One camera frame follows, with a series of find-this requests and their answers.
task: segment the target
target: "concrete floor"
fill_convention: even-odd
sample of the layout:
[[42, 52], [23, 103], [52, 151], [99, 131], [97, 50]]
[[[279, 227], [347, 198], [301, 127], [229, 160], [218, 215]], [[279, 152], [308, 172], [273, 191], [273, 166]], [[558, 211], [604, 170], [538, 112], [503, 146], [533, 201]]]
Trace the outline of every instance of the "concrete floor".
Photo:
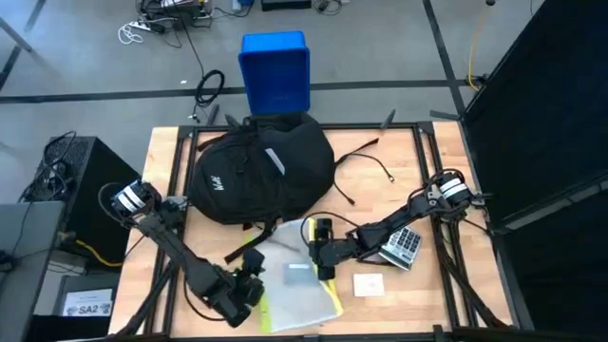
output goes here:
[[[0, 1], [0, 16], [22, 31], [36, 50], [21, 52], [0, 90], [0, 102], [8, 96], [193, 88], [200, 79], [183, 32], [183, 48], [169, 47], [146, 32], [141, 32], [142, 44], [119, 43], [118, 28], [136, 18], [133, 1], [47, 0], [29, 32], [23, 28], [42, 0]], [[534, 1], [533, 10], [541, 2]], [[231, 1], [215, 3], [228, 10]], [[431, 4], [456, 78], [462, 80], [484, 1]], [[528, 0], [498, 1], [488, 9], [474, 74], [489, 73], [498, 64], [528, 22], [529, 6]], [[247, 18], [218, 19], [211, 29], [192, 29], [191, 36], [207, 69], [222, 70], [227, 86], [242, 86], [237, 59], [242, 35], [291, 29], [306, 34], [312, 83], [446, 78], [422, 0], [351, 0], [336, 16], [313, 9], [262, 12], [256, 4]], [[13, 47], [0, 32], [0, 66]], [[472, 90], [461, 86], [460, 92], [467, 104]], [[48, 138], [70, 129], [100, 137], [141, 171], [151, 129], [192, 124], [186, 117], [193, 101], [174, 97], [0, 104], [0, 202], [16, 200], [31, 180]], [[245, 95], [223, 95], [218, 103], [223, 113], [237, 118], [249, 113]], [[395, 120], [402, 122], [430, 120], [431, 109], [456, 111], [445, 86], [314, 91], [310, 114], [320, 122], [381, 122], [393, 108]]]

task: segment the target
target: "black curtain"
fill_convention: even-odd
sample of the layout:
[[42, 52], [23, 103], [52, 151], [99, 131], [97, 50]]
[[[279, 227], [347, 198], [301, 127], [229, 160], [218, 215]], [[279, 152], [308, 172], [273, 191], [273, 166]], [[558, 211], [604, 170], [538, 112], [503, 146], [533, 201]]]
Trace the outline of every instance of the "black curtain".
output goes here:
[[607, 211], [604, 191], [505, 237], [535, 329], [608, 335]]
[[546, 0], [463, 119], [496, 226], [608, 170], [608, 1]]

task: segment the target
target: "black backpack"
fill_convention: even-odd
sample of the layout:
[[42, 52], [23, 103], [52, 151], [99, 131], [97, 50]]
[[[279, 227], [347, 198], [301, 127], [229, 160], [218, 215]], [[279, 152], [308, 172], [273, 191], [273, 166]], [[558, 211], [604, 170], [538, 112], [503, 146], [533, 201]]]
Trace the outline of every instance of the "black backpack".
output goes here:
[[222, 224], [264, 222], [227, 263], [271, 235], [277, 219], [301, 217], [333, 185], [332, 146], [307, 114], [247, 117], [198, 149], [191, 203]]

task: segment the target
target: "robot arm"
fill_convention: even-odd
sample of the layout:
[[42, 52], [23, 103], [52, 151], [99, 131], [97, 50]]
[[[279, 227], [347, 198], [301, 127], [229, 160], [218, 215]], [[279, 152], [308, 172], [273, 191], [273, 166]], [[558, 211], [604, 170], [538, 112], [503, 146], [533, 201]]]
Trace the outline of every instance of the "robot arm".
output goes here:
[[243, 270], [232, 273], [196, 256], [173, 233], [184, 225], [183, 210], [171, 200], [162, 201], [147, 182], [132, 182], [111, 202], [123, 222], [151, 238], [183, 269], [192, 293], [221, 314], [231, 327], [239, 326], [249, 316], [264, 293], [262, 281], [257, 278], [264, 258], [260, 252], [249, 251]]
[[309, 254], [319, 268], [319, 279], [333, 278], [332, 267], [350, 258], [362, 260], [377, 253], [390, 236], [417, 219], [438, 214], [444, 220], [462, 219], [474, 200], [463, 175], [447, 169], [433, 176], [429, 184], [414, 191], [408, 203], [381, 221], [363, 224], [346, 234], [346, 238], [329, 238], [319, 227], [309, 244]]

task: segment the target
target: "white cable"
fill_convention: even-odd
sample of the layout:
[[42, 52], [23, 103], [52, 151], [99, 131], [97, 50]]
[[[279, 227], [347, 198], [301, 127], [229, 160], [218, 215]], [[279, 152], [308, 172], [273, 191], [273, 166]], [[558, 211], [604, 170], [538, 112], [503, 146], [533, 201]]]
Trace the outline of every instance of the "white cable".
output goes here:
[[125, 45], [129, 45], [133, 42], [143, 43], [141, 35], [131, 32], [131, 27], [128, 24], [124, 24], [118, 29], [118, 40]]
[[178, 19], [177, 18], [169, 18], [169, 17], [167, 17], [167, 18], [154, 19], [154, 20], [140, 19], [140, 20], [138, 20], [138, 22], [151, 24], [151, 23], [159, 23], [159, 22], [163, 22], [163, 21], [176, 21], [176, 20], [178, 20]]

